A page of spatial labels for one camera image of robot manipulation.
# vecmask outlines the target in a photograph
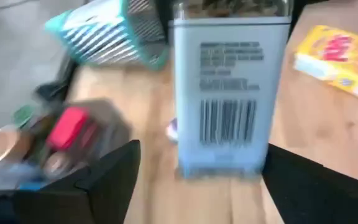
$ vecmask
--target teal basket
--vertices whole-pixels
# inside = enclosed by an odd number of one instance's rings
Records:
[[[168,47],[152,1],[96,0],[50,19],[56,34],[80,63],[141,64],[158,70]]]

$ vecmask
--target yellow box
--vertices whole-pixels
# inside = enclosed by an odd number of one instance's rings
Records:
[[[294,68],[358,97],[358,35],[316,26],[299,45]]]

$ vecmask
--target gray floor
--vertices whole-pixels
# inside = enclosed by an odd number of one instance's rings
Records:
[[[34,88],[56,78],[64,49],[44,31],[49,18],[83,0],[0,0],[0,127]]]

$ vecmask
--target lid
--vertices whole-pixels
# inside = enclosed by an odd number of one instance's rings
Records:
[[[67,172],[70,167],[70,158],[64,152],[55,152],[46,161],[44,172],[47,177],[55,179]]]
[[[23,127],[31,120],[31,117],[33,117],[34,110],[34,107],[31,105],[22,106],[13,114],[13,123],[18,128]]]
[[[176,19],[290,16],[293,0],[189,0],[174,5]]]
[[[15,156],[15,145],[19,138],[20,134],[14,126],[5,126],[0,129],[0,162],[4,159],[20,159],[19,157],[14,158],[10,156]]]

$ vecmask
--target wooden surface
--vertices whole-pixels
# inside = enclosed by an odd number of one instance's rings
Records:
[[[358,0],[308,6],[287,46],[270,142],[358,179],[358,99],[292,69],[317,24],[358,33]]]
[[[358,32],[358,2],[306,9],[287,47],[270,142],[358,178],[358,99],[291,69],[295,47],[316,24]],[[260,180],[189,182],[175,175],[176,147],[165,136],[175,115],[171,71],[170,65],[159,73],[83,67],[70,93],[73,101],[111,100],[141,141],[140,174],[126,223],[282,223]]]

